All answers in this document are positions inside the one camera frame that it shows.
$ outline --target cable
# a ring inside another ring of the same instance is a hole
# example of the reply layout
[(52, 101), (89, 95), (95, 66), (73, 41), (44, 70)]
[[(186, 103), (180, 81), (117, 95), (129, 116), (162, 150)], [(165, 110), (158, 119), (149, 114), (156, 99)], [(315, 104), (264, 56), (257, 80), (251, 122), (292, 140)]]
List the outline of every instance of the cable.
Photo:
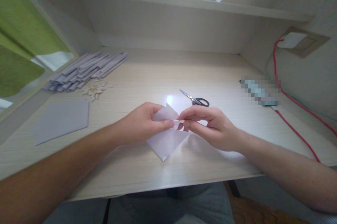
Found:
[(290, 123), (282, 116), (282, 114), (279, 112), (279, 110), (276, 109), (275, 106), (271, 106), (271, 108), (281, 117), (281, 119), (284, 120), (284, 122), (288, 125), (288, 127), (291, 128), (292, 131), (294, 131), (294, 133), (302, 139), (302, 141), (308, 146), (308, 148), (311, 150), (312, 154), (314, 155), (314, 157), (316, 158), (316, 160), (320, 163), (320, 159), (318, 158), (318, 156), (316, 155), (315, 151), (312, 149), (312, 147), (310, 146), (310, 144), (299, 134), (299, 132), (296, 131), (295, 128), (292, 127), (292, 125), (290, 125)]
[[(274, 60), (274, 74), (275, 76), (277, 76), (277, 67), (276, 67), (276, 54), (275, 54), (275, 51), (276, 51), (276, 47), (277, 47), (277, 44), (280, 42), (280, 41), (283, 41), (283, 40), (278, 40), (276, 43), (275, 43), (275, 46), (274, 46), (274, 50), (273, 50), (273, 60)], [(300, 108), (302, 108), (303, 110), (307, 111), (308, 113), (310, 113), (312, 116), (314, 116), (316, 119), (318, 119), (320, 122), (322, 122), (324, 124), (324, 126), (326, 126), (328, 129), (330, 129), (331, 132), (334, 133), (334, 135), (337, 137), (337, 132), (330, 126), (328, 125), (325, 121), (323, 121), (320, 117), (318, 117), (316, 114), (314, 114), (313, 112), (311, 112), (310, 110), (308, 110), (307, 108), (305, 108), (303, 105), (301, 105), (300, 103), (296, 102), (293, 98), (291, 98), (287, 93), (285, 93), (281, 87), (281, 92), (287, 97), (289, 98), (293, 103), (295, 103), (296, 105), (298, 105)]]
[[(277, 77), (277, 64), (276, 64), (276, 48), (277, 48), (277, 44), (281, 41), (284, 40), (278, 40), (275, 45), (274, 45), (274, 49), (273, 49), (273, 60), (274, 60), (274, 75), (275, 77)], [(317, 118), (318, 120), (320, 120), (327, 128), (329, 128), (336, 136), (337, 136), (337, 132), (335, 130), (333, 130), (332, 127), (330, 127), (327, 123), (325, 123), (320, 117), (318, 117), (316, 114), (312, 113), (311, 111), (309, 111), (308, 109), (306, 109), (305, 107), (303, 107), (301, 104), (299, 104), (298, 102), (296, 102), (295, 100), (293, 100), (288, 94), (286, 94), (283, 90), (282, 90), (282, 86), (280, 85), (281, 88), (281, 92), (287, 97), (289, 98), (292, 102), (294, 102), (296, 105), (298, 105), (299, 107), (301, 107), (302, 109), (304, 109), (305, 111), (307, 111), (308, 113), (310, 113), (311, 115), (313, 115), (315, 118)], [(312, 152), (312, 154), (314, 155), (314, 157), (316, 158), (316, 160), (320, 163), (320, 159), (318, 158), (318, 156), (316, 155), (315, 151), (312, 149), (312, 147), (310, 146), (310, 144), (299, 134), (299, 132), (296, 131), (295, 128), (292, 127), (292, 125), (289, 124), (289, 122), (282, 116), (282, 114), (276, 109), (276, 107), (271, 106), (271, 108), (281, 117), (281, 119), (283, 119), (283, 121), (288, 125), (288, 127), (291, 128), (291, 130), (299, 137), (302, 139), (302, 141), (308, 146), (308, 148), (310, 149), (310, 151)]]
[[(270, 53), (270, 56), (268, 57), (265, 65), (264, 65), (264, 71), (266, 73), (266, 75), (270, 76), (270, 74), (268, 73), (268, 65), (270, 63), (270, 60), (273, 58), (273, 53)], [(290, 93), (289, 91), (284, 91), (285, 93), (287, 93), (290, 97), (292, 97), (295, 101), (297, 101), (298, 103), (300, 103), (302, 106), (304, 106), (306, 109), (311, 110), (312, 112), (314, 112), (315, 114), (319, 114), (329, 120), (333, 120), (337, 122), (337, 118), (333, 118), (327, 114), (321, 113), (320, 111), (317, 111), (313, 108), (310, 107), (310, 105), (308, 103), (306, 103), (304, 100), (300, 99), (299, 97), (297, 97), (295, 94)]]

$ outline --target scissors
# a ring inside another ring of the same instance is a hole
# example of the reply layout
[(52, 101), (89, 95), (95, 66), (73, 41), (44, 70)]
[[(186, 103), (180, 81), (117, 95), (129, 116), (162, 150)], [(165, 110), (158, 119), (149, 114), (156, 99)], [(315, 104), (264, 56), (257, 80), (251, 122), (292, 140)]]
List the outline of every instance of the scissors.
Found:
[(189, 97), (189, 98), (192, 100), (192, 104), (193, 104), (193, 105), (202, 105), (202, 106), (207, 106), (207, 107), (210, 106), (209, 102), (208, 102), (206, 99), (203, 99), (203, 98), (192, 98), (192, 96), (188, 95), (188, 94), (187, 94), (186, 92), (184, 92), (183, 90), (180, 90), (180, 91), (181, 91), (184, 95), (186, 95), (187, 97)]

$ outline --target desk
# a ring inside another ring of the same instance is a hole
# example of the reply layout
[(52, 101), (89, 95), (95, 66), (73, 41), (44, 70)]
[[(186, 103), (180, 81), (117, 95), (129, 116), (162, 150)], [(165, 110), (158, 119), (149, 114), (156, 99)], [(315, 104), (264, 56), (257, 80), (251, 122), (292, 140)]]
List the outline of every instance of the desk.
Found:
[[(115, 54), (118, 48), (104, 48)], [(239, 55), (127, 49), (130, 60), (105, 80), (114, 84), (90, 105), (89, 127), (39, 146), (29, 131), (50, 104), (83, 98), (81, 91), (57, 93), (1, 147), (0, 179), (124, 117), (138, 105), (172, 102), (179, 113), (191, 105), (179, 92), (207, 99), (239, 128), (272, 143), (312, 157), (306, 145), (270, 108), (254, 105), (241, 89), (243, 75), (261, 74)], [(311, 144), (326, 165), (337, 164), (334, 135), (294, 104), (282, 99), (280, 112)], [(147, 143), (121, 146), (108, 155), (69, 195), (68, 200), (107, 197), (176, 186), (261, 175), (242, 155), (222, 152), (191, 134), (173, 154), (160, 161)]]

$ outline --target outlet plate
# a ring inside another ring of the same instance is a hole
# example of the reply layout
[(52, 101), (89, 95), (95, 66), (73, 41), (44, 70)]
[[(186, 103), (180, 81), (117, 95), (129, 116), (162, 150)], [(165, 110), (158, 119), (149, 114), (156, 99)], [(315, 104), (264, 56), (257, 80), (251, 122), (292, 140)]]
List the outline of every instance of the outlet plate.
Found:
[(295, 33), (303, 33), (306, 34), (307, 37), (305, 37), (299, 44), (297, 44), (294, 48), (284, 48), (285, 50), (288, 50), (289, 52), (298, 55), (300, 57), (306, 57), (310, 55), (313, 51), (321, 47), (324, 43), (326, 43), (331, 38), (328, 36), (324, 36), (321, 34), (316, 34), (312, 32), (308, 32), (306, 30), (291, 26), (285, 31), (282, 36), (289, 34), (290, 32)]

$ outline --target hand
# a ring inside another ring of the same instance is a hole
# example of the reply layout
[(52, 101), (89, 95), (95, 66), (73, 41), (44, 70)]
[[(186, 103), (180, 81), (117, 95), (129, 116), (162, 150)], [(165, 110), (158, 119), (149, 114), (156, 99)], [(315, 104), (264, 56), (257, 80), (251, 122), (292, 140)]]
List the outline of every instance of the hand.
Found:
[[(213, 147), (223, 151), (239, 152), (244, 139), (243, 131), (237, 129), (219, 108), (193, 105), (183, 111), (177, 120), (185, 120), (184, 131), (191, 130)], [(207, 126), (197, 122), (200, 120), (208, 121)]]
[(143, 142), (174, 126), (172, 120), (153, 121), (153, 115), (163, 106), (146, 102), (127, 116), (112, 124), (117, 145)]

